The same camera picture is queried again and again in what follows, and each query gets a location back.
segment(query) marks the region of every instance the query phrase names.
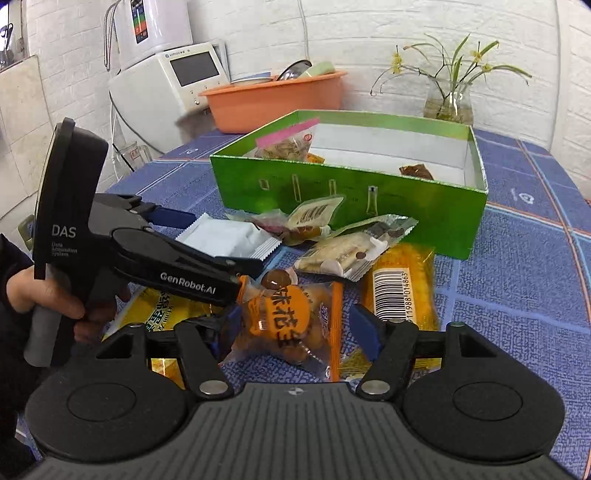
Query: wall tile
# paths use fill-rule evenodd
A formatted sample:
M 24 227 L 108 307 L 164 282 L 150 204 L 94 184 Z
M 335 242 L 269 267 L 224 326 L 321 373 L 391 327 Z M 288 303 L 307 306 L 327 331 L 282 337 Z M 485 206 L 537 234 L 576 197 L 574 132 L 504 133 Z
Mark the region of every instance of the wall tile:
M 12 155 L 28 195 L 39 188 L 52 135 L 53 129 L 47 122 L 11 145 Z
M 0 73 L 0 111 L 10 143 L 49 121 L 37 57 Z
M 0 158 L 0 218 L 27 198 L 11 153 Z

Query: display screen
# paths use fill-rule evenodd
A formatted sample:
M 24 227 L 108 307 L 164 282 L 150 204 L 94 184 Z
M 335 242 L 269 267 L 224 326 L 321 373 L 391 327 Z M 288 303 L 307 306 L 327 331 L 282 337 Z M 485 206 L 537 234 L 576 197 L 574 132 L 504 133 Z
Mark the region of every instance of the display screen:
M 148 38 L 144 0 L 131 0 L 131 18 L 134 19 L 135 41 L 143 42 Z
M 181 87 L 219 75 L 216 64 L 208 51 L 171 60 L 170 64 Z

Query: metal bowl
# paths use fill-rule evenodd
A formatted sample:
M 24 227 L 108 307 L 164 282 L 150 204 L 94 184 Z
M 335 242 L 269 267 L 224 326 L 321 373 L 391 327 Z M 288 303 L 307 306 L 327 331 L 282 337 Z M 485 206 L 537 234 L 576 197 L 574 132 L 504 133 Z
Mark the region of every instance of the metal bowl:
M 245 87 L 247 85 L 256 85 L 257 83 L 265 83 L 271 82 L 273 79 L 271 77 L 255 77 L 255 78 L 246 78 L 246 79 L 238 79 L 232 82 L 232 85 Z
M 310 60 L 298 60 L 288 66 L 281 75 L 277 77 L 277 81 L 280 80 L 293 80 L 299 78 L 302 73 L 312 66 Z

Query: glass jar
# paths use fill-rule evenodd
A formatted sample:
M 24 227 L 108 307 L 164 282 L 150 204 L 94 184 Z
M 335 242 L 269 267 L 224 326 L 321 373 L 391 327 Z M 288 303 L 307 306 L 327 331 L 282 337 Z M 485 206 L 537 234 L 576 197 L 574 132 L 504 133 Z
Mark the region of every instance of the glass jar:
M 113 157 L 117 181 L 151 161 L 152 155 L 148 147 L 146 145 L 138 145 L 137 142 L 133 142 L 121 150 L 117 150 Z
M 449 80 L 435 81 L 431 85 L 423 109 L 423 117 L 446 120 L 458 124 L 473 125 L 474 113 L 470 100 L 470 84 L 458 83 L 452 90 Z

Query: circular pad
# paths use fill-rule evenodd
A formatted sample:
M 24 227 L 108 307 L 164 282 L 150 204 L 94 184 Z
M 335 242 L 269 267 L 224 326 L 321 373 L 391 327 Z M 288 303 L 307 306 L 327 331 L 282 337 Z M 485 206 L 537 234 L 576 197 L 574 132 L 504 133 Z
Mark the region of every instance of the circular pad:
M 453 404 L 473 419 L 498 421 L 515 415 L 523 401 L 511 387 L 495 382 L 477 382 L 458 388 L 453 394 Z
M 116 383 L 85 385 L 68 399 L 68 409 L 81 420 L 108 421 L 129 413 L 135 405 L 135 393 Z
M 525 367 L 507 364 L 500 369 L 454 365 L 425 375 L 408 387 L 402 412 L 426 443 L 477 462 L 548 453 L 564 419 L 551 386 Z
M 54 456 L 103 463 L 163 444 L 187 414 L 184 394 L 145 362 L 95 360 L 66 367 L 31 396 L 25 419 Z

